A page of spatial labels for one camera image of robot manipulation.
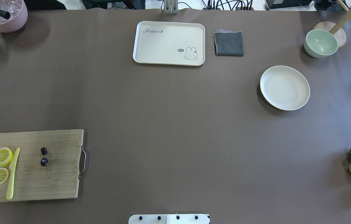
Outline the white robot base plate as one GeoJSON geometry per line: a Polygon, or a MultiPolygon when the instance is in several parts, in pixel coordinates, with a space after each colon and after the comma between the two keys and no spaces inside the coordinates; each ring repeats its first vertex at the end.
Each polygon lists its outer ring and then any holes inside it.
{"type": "Polygon", "coordinates": [[[209,214],[135,214],[129,224],[210,224],[209,214]]]}

